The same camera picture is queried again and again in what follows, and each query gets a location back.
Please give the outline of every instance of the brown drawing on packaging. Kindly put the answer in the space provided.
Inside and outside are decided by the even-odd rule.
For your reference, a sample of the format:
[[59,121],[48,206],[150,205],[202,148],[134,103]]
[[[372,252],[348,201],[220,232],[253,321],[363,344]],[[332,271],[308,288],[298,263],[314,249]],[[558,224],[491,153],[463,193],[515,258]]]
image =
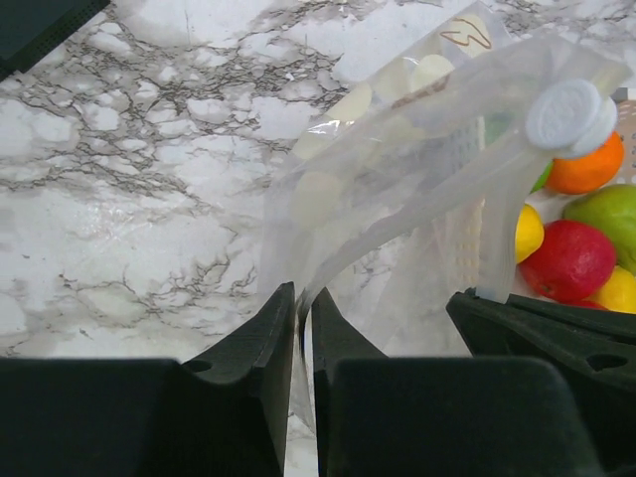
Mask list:
[[412,92],[402,99],[397,100],[392,104],[391,109],[398,109],[399,107],[417,101],[418,99],[422,99],[423,97],[431,96],[432,94],[436,94],[437,92],[444,91],[446,89],[448,81],[450,80],[450,76],[451,73],[441,79],[438,79],[429,86],[423,87],[422,89],[416,92]]
[[485,50],[492,50],[493,44],[488,36],[477,28],[473,22],[465,18],[455,18],[453,19],[453,23],[462,23],[465,27],[458,30],[441,32],[439,36],[460,47],[469,47],[471,42],[475,42]]

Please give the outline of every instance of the black plastic part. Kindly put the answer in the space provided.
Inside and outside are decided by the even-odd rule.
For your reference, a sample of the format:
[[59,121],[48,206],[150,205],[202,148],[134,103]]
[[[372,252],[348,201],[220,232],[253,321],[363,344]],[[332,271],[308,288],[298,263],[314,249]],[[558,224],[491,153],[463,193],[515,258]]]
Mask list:
[[372,345],[340,313],[327,289],[311,307],[314,364],[314,396],[318,440],[318,470],[328,474],[330,393],[336,366],[344,359],[381,359],[386,356]]
[[455,294],[446,309],[474,355],[552,363],[571,387],[605,469],[636,475],[634,315],[516,295],[503,305],[472,290]]
[[2,0],[0,80],[25,73],[110,3],[109,0]]
[[329,477],[601,477],[563,378],[522,358],[342,361]]
[[0,475],[282,476],[293,324],[288,284],[184,365],[0,360]]

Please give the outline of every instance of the marble countertop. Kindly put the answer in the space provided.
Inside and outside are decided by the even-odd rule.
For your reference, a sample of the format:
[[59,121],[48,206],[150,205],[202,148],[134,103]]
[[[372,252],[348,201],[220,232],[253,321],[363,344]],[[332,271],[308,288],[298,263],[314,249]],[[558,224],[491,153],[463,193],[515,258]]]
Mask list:
[[[114,0],[0,83],[0,354],[188,359],[254,297],[308,120],[471,0]],[[634,0],[486,2],[636,70]],[[628,85],[634,86],[634,79]],[[292,425],[287,475],[314,475]]]

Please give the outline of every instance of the plastic cap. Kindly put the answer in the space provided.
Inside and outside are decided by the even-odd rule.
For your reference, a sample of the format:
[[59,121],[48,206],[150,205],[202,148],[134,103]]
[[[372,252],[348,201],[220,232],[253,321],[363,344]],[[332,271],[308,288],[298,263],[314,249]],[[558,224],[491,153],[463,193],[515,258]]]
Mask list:
[[526,134],[534,146],[556,150],[558,157],[581,157],[603,145],[617,117],[614,101],[603,100],[591,82],[569,79],[537,98],[526,118]]

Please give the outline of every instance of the transparent plastic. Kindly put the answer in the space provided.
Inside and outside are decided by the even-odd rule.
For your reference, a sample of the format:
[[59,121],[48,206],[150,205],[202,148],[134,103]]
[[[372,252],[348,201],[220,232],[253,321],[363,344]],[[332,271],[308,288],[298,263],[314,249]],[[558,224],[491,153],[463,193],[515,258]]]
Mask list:
[[535,99],[572,79],[590,81],[605,99],[630,74],[541,35],[478,55],[355,121],[268,191],[261,290],[289,280],[302,290],[302,344],[320,290],[402,237],[378,306],[355,325],[390,354],[428,354],[426,324],[447,320],[452,293],[476,286],[504,302],[513,287],[519,212],[558,153],[526,137]]
[[613,182],[616,184],[636,184],[636,90],[630,90],[630,97],[618,105],[618,127],[616,131],[623,138],[625,160]]
[[[481,2],[469,5],[356,84],[298,138],[283,170],[310,159],[357,121],[439,80],[471,59],[511,43],[499,17]],[[406,137],[412,133],[407,127],[399,132]],[[395,140],[400,141],[400,136],[396,135]]]

